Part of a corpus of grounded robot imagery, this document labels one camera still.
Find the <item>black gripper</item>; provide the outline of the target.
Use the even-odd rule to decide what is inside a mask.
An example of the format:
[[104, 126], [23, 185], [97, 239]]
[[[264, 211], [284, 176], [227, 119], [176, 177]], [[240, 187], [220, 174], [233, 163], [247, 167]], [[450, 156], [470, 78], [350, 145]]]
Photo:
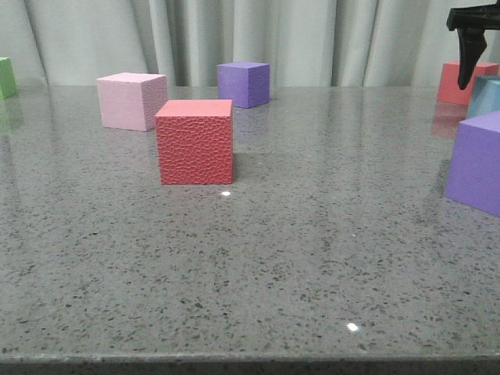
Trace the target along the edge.
[[485, 30], [499, 30], [499, 5], [479, 5], [452, 8], [446, 26], [450, 31], [458, 29], [459, 76], [458, 86], [465, 90], [476, 64], [487, 47]]

